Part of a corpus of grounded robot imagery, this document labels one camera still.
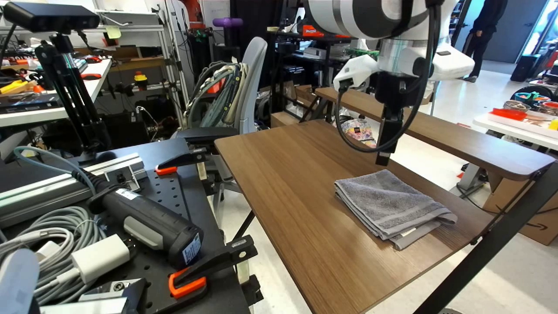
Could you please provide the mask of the cardboard box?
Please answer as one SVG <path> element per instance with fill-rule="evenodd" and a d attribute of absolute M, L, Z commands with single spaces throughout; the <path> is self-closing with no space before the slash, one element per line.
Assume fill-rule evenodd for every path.
<path fill-rule="evenodd" d="M 522 188 L 525 191 L 519 195 L 522 197 L 532 183 L 527 181 L 511 181 L 502 179 L 493 189 L 482 208 L 491 213 L 499 213 L 501 209 L 507 211 L 506 205 L 511 202 L 514 205 L 518 192 Z M 520 233 L 543 245 L 551 245 L 558 238 L 558 193 L 548 200 L 540 211 L 520 230 Z"/>

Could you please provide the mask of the long wooden table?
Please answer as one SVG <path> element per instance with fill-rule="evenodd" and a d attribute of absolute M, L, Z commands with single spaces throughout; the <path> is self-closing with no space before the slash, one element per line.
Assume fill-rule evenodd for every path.
<path fill-rule="evenodd" d="M 317 88 L 315 95 L 332 102 L 337 100 L 337 92 L 332 87 Z M 341 105 L 376 121 L 382 116 L 383 105 L 374 96 L 360 91 L 347 91 L 341 98 Z M 509 180 L 533 178 L 558 184 L 558 162 L 553 157 L 437 117 L 418 113 L 406 135 Z M 375 165 L 373 154 L 359 153 L 350 147 L 342 151 L 352 152 L 355 157 L 350 157 L 351 163 L 368 164 L 364 168 L 369 171 L 384 168 Z"/>

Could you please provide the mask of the white table with clutter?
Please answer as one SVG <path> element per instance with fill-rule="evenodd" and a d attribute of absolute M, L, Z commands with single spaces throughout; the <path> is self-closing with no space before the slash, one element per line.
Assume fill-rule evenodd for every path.
<path fill-rule="evenodd" d="M 101 62 L 89 64 L 84 70 L 85 74 L 99 74 L 100 78 L 97 80 L 86 80 L 85 86 L 92 101 L 95 101 L 102 85 L 108 75 L 112 66 L 113 60 L 111 58 L 103 59 Z M 43 123 L 46 121 L 66 119 L 67 113 L 64 108 L 57 109 L 44 109 L 38 111 L 30 111 L 27 113 L 7 113 L 0 114 L 0 127 L 9 127 L 16 125 L 24 125 L 30 123 Z"/>

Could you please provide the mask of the person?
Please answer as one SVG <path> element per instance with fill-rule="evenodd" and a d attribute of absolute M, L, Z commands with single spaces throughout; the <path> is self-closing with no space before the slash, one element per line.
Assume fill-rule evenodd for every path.
<path fill-rule="evenodd" d="M 508 0 L 485 0 L 470 30 L 464 46 L 464 54 L 471 57 L 475 65 L 472 71 L 462 80 L 475 83 L 482 69 L 483 55 L 497 31 L 497 24 L 504 15 Z"/>

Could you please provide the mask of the black speaker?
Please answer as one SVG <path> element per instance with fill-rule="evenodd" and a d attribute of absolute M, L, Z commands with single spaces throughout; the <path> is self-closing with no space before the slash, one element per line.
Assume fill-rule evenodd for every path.
<path fill-rule="evenodd" d="M 514 68 L 510 76 L 510 80 L 513 82 L 524 82 L 534 73 L 534 68 L 536 67 L 538 60 L 540 59 L 540 54 L 526 54 L 522 55 Z"/>

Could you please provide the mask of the black and orange clamp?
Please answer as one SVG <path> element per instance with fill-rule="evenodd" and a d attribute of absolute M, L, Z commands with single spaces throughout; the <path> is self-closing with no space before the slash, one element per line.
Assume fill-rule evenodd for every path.
<path fill-rule="evenodd" d="M 203 163 L 205 161 L 207 161 L 207 149 L 197 148 L 160 163 L 155 167 L 155 173 L 158 176 L 170 175 L 176 173 L 178 167 Z"/>
<path fill-rule="evenodd" d="M 189 297 L 207 287 L 207 277 L 258 255 L 251 235 L 231 241 L 223 248 L 203 257 L 190 267 L 170 274 L 170 296 L 176 300 Z"/>

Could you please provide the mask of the red tray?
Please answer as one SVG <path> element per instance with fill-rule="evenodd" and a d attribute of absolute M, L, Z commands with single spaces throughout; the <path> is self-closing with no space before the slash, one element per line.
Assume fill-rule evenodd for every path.
<path fill-rule="evenodd" d="M 527 118 L 527 113 L 513 109 L 493 109 L 490 114 L 515 121 L 523 121 Z"/>

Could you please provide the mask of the white charger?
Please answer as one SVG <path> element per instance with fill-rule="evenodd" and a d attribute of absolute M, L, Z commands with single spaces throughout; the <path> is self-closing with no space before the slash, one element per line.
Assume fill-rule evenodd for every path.
<path fill-rule="evenodd" d="M 111 235 L 71 254 L 73 267 L 84 284 L 129 262 L 131 253 L 118 235 Z"/>

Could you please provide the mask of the grey folded towel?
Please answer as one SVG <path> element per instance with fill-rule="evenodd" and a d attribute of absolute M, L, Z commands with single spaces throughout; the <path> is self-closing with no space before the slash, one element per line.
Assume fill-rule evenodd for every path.
<path fill-rule="evenodd" d="M 337 198 L 375 237 L 406 249 L 458 216 L 388 170 L 334 182 Z"/>

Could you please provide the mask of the black and grey power brick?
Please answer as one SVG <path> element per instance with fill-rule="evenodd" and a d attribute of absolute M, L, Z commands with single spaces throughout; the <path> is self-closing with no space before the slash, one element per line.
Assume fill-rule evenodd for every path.
<path fill-rule="evenodd" d="M 96 215 L 108 213 L 113 223 L 148 248 L 165 253 L 176 270 L 186 268 L 201 251 L 204 233 L 197 225 L 135 191 L 110 185 L 87 205 Z"/>

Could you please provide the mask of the colourful patterned bag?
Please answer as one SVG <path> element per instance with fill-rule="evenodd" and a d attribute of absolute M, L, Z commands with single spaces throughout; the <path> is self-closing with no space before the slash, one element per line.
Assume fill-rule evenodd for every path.
<path fill-rule="evenodd" d="M 364 145 L 375 148 L 376 141 L 371 124 L 365 119 L 350 119 L 341 123 L 341 129 L 348 137 L 360 141 Z"/>

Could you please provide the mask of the aluminium rail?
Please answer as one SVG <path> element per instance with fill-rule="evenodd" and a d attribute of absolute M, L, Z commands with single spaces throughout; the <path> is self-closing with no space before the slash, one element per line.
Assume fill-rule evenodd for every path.
<path fill-rule="evenodd" d="M 122 175 L 124 183 L 133 191 L 139 190 L 139 180 L 148 177 L 142 158 L 137 153 L 92 165 L 86 170 L 112 183 L 116 183 L 118 175 Z M 91 190 L 69 174 L 0 191 L 0 228 L 14 226 L 91 196 Z"/>

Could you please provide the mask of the metal shelf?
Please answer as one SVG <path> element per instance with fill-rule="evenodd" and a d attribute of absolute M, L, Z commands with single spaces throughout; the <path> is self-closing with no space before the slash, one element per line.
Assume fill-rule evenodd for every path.
<path fill-rule="evenodd" d="M 100 16 L 98 31 L 103 38 L 94 47 L 109 54 L 119 70 L 159 68 L 160 79 L 149 76 L 147 84 L 165 93 L 182 128 L 183 106 L 189 95 L 176 35 L 183 20 L 170 10 L 167 0 L 106 2 L 95 12 Z"/>

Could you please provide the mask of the grey office chair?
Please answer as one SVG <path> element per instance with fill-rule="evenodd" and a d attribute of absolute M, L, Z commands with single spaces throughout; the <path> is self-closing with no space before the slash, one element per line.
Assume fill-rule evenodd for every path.
<path fill-rule="evenodd" d="M 255 132 L 255 104 L 267 46 L 263 38 L 254 37 L 240 62 L 215 61 L 205 67 L 180 116 L 182 126 L 172 138 L 209 145 L 219 138 Z M 203 98 L 217 84 L 221 84 L 217 95 L 196 123 Z"/>

